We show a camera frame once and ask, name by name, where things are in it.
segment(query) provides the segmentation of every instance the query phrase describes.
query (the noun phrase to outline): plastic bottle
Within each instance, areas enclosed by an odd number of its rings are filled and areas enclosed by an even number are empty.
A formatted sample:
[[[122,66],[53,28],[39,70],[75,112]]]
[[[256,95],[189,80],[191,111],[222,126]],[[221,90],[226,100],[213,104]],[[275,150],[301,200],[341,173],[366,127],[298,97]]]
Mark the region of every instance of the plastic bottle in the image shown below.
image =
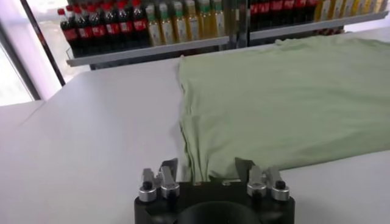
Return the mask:
[[[154,5],[149,4],[146,7],[146,15],[147,15],[147,20],[148,22],[148,30],[149,30],[149,36],[151,37],[151,44],[152,46],[159,46],[163,44],[163,40],[161,38],[161,30],[160,26],[158,24],[158,21],[156,20],[155,17],[155,12],[154,12]]]
[[[181,2],[174,3],[175,8],[175,35],[178,43],[187,41],[187,27],[183,16],[183,5]]]
[[[224,11],[222,11],[222,1],[214,0],[214,27],[216,28],[216,36],[223,37],[226,35],[225,30],[225,15]]]
[[[133,28],[133,21],[131,14],[128,10],[125,10],[126,2],[118,2],[118,22],[121,29],[122,37],[126,47],[135,48],[138,47],[137,36]]]
[[[96,7],[93,5],[88,6],[88,12],[90,14],[89,20],[96,43],[96,51],[109,51],[111,49],[110,40],[108,39],[107,30],[104,26],[102,17],[97,13]]]
[[[210,13],[210,1],[200,0],[200,26],[203,38],[213,37],[213,20]]]
[[[144,10],[141,8],[140,0],[133,0],[134,29],[138,42],[142,46],[149,46],[149,31],[147,30],[147,19]]]
[[[168,17],[168,7],[165,3],[160,4],[160,14],[161,14],[161,29],[163,32],[163,38],[165,44],[175,43],[173,35],[173,26],[172,21]]]
[[[352,16],[363,14],[364,0],[354,0],[352,5]]]
[[[186,1],[188,16],[186,18],[188,29],[188,39],[189,40],[199,40],[200,39],[200,25],[199,17],[196,14],[195,2],[193,0]]]
[[[85,18],[81,14],[79,7],[74,8],[75,13],[75,26],[80,35],[80,50],[83,54],[93,53],[94,37],[92,27],[88,18]]]

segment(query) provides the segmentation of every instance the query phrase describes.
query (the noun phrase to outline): yellow bottle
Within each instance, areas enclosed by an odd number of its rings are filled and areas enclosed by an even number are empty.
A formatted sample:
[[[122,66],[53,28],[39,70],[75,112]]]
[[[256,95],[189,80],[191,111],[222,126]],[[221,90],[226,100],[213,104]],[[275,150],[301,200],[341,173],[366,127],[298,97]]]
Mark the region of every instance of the yellow bottle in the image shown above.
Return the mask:
[[[158,25],[158,21],[155,18],[153,4],[150,4],[146,7],[146,15],[147,15],[147,20],[149,21],[147,24],[147,29],[149,31],[149,36],[151,38],[151,44],[153,46],[162,45],[163,41],[161,38],[160,26]]]
[[[181,2],[174,3],[175,8],[175,35],[178,43],[186,42],[188,38],[187,25],[183,16],[183,5]]]
[[[354,0],[352,5],[352,16],[361,15],[363,13],[364,0]]]
[[[160,4],[160,14],[161,14],[161,29],[163,32],[163,38],[165,44],[175,43],[173,35],[173,26],[172,21],[168,17],[168,7],[165,3]]]
[[[200,0],[200,28],[202,30],[202,38],[213,37],[213,20],[210,13],[210,1]]]
[[[199,40],[200,39],[200,25],[199,25],[199,17],[196,14],[195,2],[194,0],[187,0],[187,10],[188,16],[186,18],[187,27],[189,28],[188,39],[189,40]]]

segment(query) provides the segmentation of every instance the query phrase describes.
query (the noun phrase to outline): coca-cola bottle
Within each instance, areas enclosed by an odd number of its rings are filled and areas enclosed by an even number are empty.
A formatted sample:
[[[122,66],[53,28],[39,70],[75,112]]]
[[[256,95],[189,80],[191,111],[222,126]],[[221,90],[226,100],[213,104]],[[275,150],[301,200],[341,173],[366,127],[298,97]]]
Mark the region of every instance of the coca-cola bottle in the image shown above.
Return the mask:
[[[115,50],[123,49],[123,40],[121,28],[119,26],[118,14],[112,10],[112,5],[110,3],[103,4],[104,9],[104,21],[107,28],[108,35],[112,46]]]
[[[271,26],[271,14],[269,7],[270,0],[259,0],[259,3],[257,4],[259,29],[266,29]]]
[[[258,29],[258,5],[259,0],[250,0],[250,31]]]
[[[71,46],[74,56],[78,56],[80,53],[80,40],[77,34],[74,23],[71,23],[69,18],[65,16],[65,11],[63,9],[57,10],[58,15],[60,16],[60,27],[65,36],[65,39]]]
[[[294,22],[304,23],[306,20],[306,0],[296,0],[294,6]]]
[[[119,26],[121,27],[121,32],[126,47],[134,48],[138,46],[137,36],[134,31],[133,21],[131,14],[128,10],[125,9],[126,2],[118,2],[118,19]]]
[[[82,48],[83,54],[89,54],[94,52],[94,36],[92,32],[92,27],[88,18],[85,18],[81,14],[81,9],[79,7],[74,8],[75,12],[75,24],[77,31],[80,35],[80,45]]]
[[[280,26],[283,24],[283,0],[272,0],[271,1],[271,18],[272,26]]]
[[[107,30],[105,28],[104,20],[100,14],[96,11],[94,5],[88,6],[88,12],[90,13],[90,24],[94,36],[94,42],[98,52],[107,52],[111,49],[110,41],[108,39]]]
[[[140,46],[150,46],[146,14],[141,8],[140,0],[133,0],[133,7],[134,29],[138,37],[138,42]]]
[[[295,0],[283,1],[283,11],[282,11],[283,24],[294,23],[294,1]]]

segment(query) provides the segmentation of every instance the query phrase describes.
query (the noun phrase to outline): red bottle cap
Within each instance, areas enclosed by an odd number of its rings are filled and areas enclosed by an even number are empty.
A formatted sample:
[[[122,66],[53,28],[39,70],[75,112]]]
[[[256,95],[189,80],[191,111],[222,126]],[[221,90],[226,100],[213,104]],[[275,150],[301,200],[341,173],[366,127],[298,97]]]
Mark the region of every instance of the red bottle cap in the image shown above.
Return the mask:
[[[66,6],[66,11],[72,12],[73,11],[73,6],[67,5]]]
[[[96,11],[96,7],[94,5],[88,6],[88,12],[95,12],[95,11]]]
[[[74,8],[74,12],[75,12],[75,13],[81,13],[80,7],[76,6],[76,7]]]
[[[57,13],[58,13],[59,15],[65,15],[65,10],[64,10],[64,9],[58,9],[58,10],[57,10]]]
[[[138,6],[141,4],[141,1],[140,0],[133,0],[133,5],[134,6]]]

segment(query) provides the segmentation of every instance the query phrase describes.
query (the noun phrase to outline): bottle cap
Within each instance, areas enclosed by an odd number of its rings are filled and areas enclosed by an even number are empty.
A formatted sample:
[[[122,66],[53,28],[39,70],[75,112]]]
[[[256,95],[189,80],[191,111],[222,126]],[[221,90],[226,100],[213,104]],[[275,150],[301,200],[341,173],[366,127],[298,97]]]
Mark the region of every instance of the bottle cap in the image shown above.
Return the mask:
[[[58,13],[59,15],[65,15],[65,10],[64,10],[64,9],[58,9],[58,10],[57,10],[57,13]]]
[[[168,10],[168,7],[166,6],[165,3],[161,3],[160,4],[160,11],[167,11]]]
[[[75,12],[75,13],[81,13],[81,9],[80,9],[80,7],[78,7],[78,6],[75,6],[75,8],[74,8],[74,12]]]
[[[73,11],[73,6],[67,5],[66,6],[66,11],[72,12]]]

